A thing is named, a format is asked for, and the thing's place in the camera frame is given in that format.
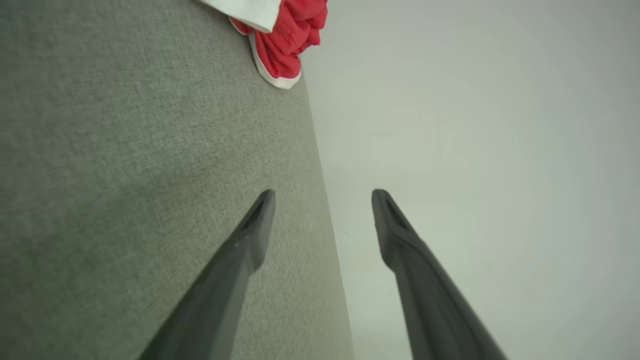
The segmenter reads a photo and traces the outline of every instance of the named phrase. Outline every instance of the crumpled red cloth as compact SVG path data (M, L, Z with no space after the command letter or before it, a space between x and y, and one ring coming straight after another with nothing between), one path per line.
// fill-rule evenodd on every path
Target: crumpled red cloth
M320 29L326 21L327 0L283 0L271 33L263 33L230 18L241 33L250 37L258 72L272 85L290 88L300 78L298 55L320 45Z

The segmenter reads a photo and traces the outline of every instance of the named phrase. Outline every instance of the red fabric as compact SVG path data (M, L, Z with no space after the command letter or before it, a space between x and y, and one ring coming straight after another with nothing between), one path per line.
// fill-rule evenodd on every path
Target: red fabric
M273 32L253 30L258 57L273 78L298 76L298 55L309 46L320 45L326 14L326 0L283 0Z

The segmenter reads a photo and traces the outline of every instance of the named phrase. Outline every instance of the wall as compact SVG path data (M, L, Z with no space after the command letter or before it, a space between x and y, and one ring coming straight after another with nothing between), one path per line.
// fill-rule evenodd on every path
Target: wall
M640 2L329 2L303 66L357 359L408 359L387 189L512 359L640 353Z

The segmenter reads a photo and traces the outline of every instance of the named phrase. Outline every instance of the white cloth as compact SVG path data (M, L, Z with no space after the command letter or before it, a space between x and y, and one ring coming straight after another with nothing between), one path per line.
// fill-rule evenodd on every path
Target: white cloth
M273 31L281 0L201 0L263 33Z

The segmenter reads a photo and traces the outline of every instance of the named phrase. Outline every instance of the gray textile surface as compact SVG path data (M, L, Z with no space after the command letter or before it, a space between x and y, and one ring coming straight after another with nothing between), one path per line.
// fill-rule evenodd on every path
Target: gray textile surface
M304 79L268 85L225 16L3 1L3 359L134 359L266 188L234 359L353 357Z

